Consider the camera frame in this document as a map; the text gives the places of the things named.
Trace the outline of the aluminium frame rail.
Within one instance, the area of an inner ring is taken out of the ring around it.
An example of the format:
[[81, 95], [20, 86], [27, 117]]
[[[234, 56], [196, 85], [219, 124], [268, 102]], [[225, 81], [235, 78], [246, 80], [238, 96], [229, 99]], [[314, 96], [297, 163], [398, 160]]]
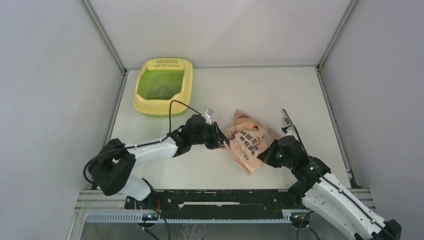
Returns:
[[[369, 189], [351, 188], [350, 192], [365, 206], [373, 211], [376, 207]], [[105, 196], [100, 190], [81, 190], [75, 204], [75, 210], [123, 210], [127, 196], [116, 194]]]

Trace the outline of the peach cat litter bag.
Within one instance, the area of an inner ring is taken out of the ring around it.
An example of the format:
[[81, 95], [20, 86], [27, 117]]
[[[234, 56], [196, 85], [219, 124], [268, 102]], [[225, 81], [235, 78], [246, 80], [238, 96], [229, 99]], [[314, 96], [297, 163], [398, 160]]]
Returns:
[[234, 124], [224, 131], [229, 143], [225, 148], [231, 153], [247, 176], [258, 169], [262, 161], [258, 156], [281, 137], [270, 127], [261, 124], [242, 110], [234, 113]]

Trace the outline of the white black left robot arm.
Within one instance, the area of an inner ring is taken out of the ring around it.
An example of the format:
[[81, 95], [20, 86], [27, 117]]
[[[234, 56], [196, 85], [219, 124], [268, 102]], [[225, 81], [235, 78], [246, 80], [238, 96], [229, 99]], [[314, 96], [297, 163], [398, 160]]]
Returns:
[[194, 114], [162, 139], [139, 144], [126, 144], [118, 138], [110, 140], [84, 166], [83, 177], [91, 176], [89, 183], [98, 186], [105, 196], [124, 194], [149, 209], [155, 205], [157, 196], [147, 180], [132, 174], [135, 167], [178, 157], [190, 151], [194, 145], [204, 145], [214, 150], [223, 148], [229, 142], [209, 116]]

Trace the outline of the yellow green litter box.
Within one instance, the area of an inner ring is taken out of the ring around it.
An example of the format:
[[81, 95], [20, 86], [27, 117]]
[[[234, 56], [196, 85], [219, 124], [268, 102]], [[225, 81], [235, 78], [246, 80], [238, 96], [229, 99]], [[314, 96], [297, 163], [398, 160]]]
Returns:
[[186, 111], [193, 87], [193, 65], [182, 58], [146, 61], [137, 78], [133, 107], [152, 116], [179, 115]]

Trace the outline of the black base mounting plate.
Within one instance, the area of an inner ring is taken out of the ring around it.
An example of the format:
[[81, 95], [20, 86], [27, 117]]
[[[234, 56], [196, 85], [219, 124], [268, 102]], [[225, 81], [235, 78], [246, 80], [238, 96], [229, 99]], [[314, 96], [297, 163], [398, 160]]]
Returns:
[[286, 189], [155, 190], [141, 201], [127, 197], [126, 210], [155, 209], [167, 218], [270, 219], [285, 211], [306, 211]]

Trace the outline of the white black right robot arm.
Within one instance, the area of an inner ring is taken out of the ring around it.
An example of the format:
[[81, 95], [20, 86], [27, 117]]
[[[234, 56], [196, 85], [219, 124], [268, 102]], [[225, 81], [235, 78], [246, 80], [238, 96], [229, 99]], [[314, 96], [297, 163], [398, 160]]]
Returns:
[[402, 227], [367, 207], [337, 179], [319, 158], [310, 156], [293, 135], [274, 140], [258, 159], [288, 168], [296, 178], [288, 191], [289, 203], [320, 215], [349, 240], [398, 240]]

